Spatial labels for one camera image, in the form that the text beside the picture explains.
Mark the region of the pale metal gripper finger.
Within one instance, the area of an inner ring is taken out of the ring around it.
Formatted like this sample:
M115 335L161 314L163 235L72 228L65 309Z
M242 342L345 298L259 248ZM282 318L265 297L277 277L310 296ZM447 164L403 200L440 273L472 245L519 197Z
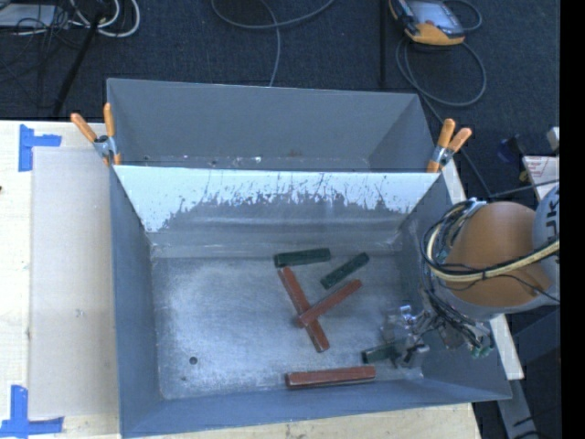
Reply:
M400 368L421 368L424 360L431 352L431 348L425 343L403 348L395 361Z
M381 327L384 339L420 337L428 321L427 312L415 312L411 305L399 305L388 310Z

